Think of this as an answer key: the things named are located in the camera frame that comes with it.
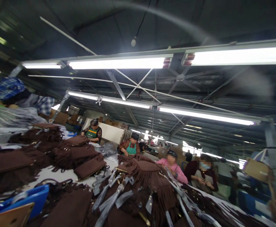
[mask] ceiling fan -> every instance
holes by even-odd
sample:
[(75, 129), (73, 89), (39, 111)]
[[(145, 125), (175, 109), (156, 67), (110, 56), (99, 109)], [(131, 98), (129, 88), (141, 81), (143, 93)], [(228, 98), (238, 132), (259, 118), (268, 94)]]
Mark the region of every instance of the ceiling fan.
[(186, 79), (191, 78), (191, 77), (196, 77), (196, 76), (201, 76), (201, 75), (206, 75), (206, 74), (210, 74), (210, 73), (216, 73), (216, 72), (220, 72), (220, 70), (209, 70), (209, 71), (204, 71), (204, 72), (199, 72), (199, 73), (193, 73), (193, 74), (188, 74), (185, 75), (188, 70), (190, 69), (190, 67), (185, 67), (185, 69), (183, 70), (183, 72), (181, 74), (179, 74), (177, 71), (175, 71), (172, 68), (168, 68), (168, 70), (174, 74), (176, 77), (172, 77), (172, 78), (168, 78), (168, 79), (163, 79), (163, 80), (158, 80), (157, 82), (154, 83), (161, 83), (161, 82), (165, 82), (165, 81), (171, 81), (171, 80), (176, 80), (175, 83), (172, 85), (172, 87), (170, 88), (168, 94), (170, 94), (176, 87), (176, 85), (179, 82), (183, 82), (185, 83), (187, 86), (191, 87), (193, 90), (195, 91), (201, 91), (198, 87), (196, 87), (195, 85), (193, 85), (192, 83), (190, 83), (189, 81), (187, 81)]

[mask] teal apron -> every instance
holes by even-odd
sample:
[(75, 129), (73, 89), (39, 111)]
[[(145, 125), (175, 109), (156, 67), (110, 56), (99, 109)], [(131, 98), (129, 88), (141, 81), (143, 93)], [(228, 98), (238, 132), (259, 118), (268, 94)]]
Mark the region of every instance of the teal apron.
[(130, 142), (129, 146), (126, 148), (126, 151), (128, 152), (128, 155), (137, 153), (136, 144), (135, 144), (135, 148), (131, 148), (131, 143), (132, 142)]
[(88, 131), (86, 132), (86, 136), (88, 137), (88, 138), (90, 138), (90, 139), (95, 139), (95, 138), (97, 138), (97, 132), (98, 132), (98, 130), (99, 130), (99, 127), (96, 129), (96, 130), (93, 130), (92, 129), (92, 127), (90, 127), (89, 129), (88, 129)]

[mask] blue plaid cloth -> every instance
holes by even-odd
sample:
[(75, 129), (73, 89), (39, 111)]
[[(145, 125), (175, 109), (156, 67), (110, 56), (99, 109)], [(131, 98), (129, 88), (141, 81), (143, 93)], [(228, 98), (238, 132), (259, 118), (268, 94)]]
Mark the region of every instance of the blue plaid cloth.
[(6, 100), (25, 90), (24, 83), (18, 78), (0, 80), (0, 100)]
[(35, 108), (37, 108), (38, 113), (44, 115), (50, 115), (51, 107), (54, 105), (55, 99), (51, 97), (38, 96)]

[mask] pink shirt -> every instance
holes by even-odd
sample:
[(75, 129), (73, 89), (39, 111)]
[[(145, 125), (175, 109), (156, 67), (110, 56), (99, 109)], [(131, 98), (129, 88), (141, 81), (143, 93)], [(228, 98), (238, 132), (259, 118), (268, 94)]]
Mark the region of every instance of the pink shirt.
[[(161, 160), (157, 161), (157, 164), (161, 164), (161, 165), (164, 165), (166, 167), (169, 166), (167, 159), (161, 159)], [(181, 168), (176, 163), (171, 167), (171, 169), (172, 169), (172, 171), (174, 171), (175, 173), (178, 174), (177, 180), (179, 182), (184, 183), (184, 184), (188, 184), (187, 177), (184, 175)]]

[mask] person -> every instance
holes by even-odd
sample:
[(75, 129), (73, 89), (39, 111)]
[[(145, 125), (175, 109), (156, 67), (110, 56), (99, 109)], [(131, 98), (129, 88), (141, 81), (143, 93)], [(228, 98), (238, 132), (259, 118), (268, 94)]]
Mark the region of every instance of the person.
[(220, 184), (230, 186), (230, 196), (229, 202), (232, 204), (236, 204), (236, 191), (234, 187), (234, 181), (232, 179), (231, 173), (234, 173), (233, 168), (226, 163), (225, 158), (221, 158), (220, 162), (215, 162), (215, 166), (217, 167), (218, 172), (218, 182)]
[(146, 146), (146, 144), (144, 143), (144, 140), (143, 140), (143, 139), (140, 140), (139, 147), (140, 147), (140, 152), (142, 152), (142, 153), (145, 153), (145, 152), (146, 152), (147, 146)]
[(98, 120), (98, 118), (91, 120), (90, 126), (87, 129), (83, 130), (81, 132), (81, 135), (87, 136), (93, 143), (100, 144), (100, 140), (102, 138), (102, 129), (98, 125)]
[(190, 153), (190, 150), (188, 150), (186, 153), (185, 153), (185, 160), (187, 162), (191, 162), (192, 161), (192, 153)]
[(140, 147), (138, 144), (139, 135), (133, 133), (130, 139), (126, 139), (119, 145), (122, 155), (129, 156), (140, 153)]
[(188, 180), (184, 173), (182, 172), (181, 168), (177, 165), (178, 155), (176, 152), (169, 150), (166, 154), (167, 159), (162, 158), (157, 161), (157, 164), (161, 164), (168, 168), (171, 174), (177, 179), (179, 182), (188, 184)]
[(212, 158), (209, 155), (201, 154), (199, 161), (189, 162), (184, 174), (193, 187), (209, 194), (218, 191), (216, 176), (212, 170)]

